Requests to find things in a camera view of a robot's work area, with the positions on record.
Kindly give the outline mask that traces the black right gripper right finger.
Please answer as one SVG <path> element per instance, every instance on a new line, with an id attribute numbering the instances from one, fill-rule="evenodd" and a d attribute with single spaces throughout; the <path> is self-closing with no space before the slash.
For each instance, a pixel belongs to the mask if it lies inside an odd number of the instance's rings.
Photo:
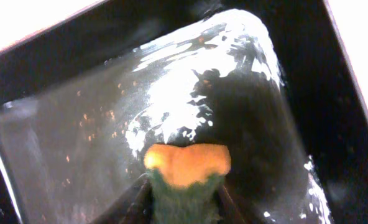
<path id="1" fill-rule="evenodd" d="M 218 188 L 218 196 L 223 206 L 225 214 L 225 222 L 232 224 L 248 224 L 248 221 L 244 218 L 239 211 L 238 206 L 229 194 L 226 184 L 221 185 Z"/>

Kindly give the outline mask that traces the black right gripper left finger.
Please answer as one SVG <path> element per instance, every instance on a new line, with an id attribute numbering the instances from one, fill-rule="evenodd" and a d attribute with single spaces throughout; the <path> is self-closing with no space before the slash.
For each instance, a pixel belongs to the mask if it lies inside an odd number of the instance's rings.
<path id="1" fill-rule="evenodd" d="M 151 186 L 147 176 L 141 175 L 91 224 L 149 224 L 151 221 Z"/>

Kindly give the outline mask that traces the yellow green sponge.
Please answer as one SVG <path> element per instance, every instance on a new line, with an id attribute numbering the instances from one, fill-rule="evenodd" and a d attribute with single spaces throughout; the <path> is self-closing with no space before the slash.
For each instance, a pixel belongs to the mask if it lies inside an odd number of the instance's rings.
<path id="1" fill-rule="evenodd" d="M 220 144 L 154 144 L 144 155 L 153 196 L 154 223 L 219 223 L 215 194 L 231 170 Z"/>

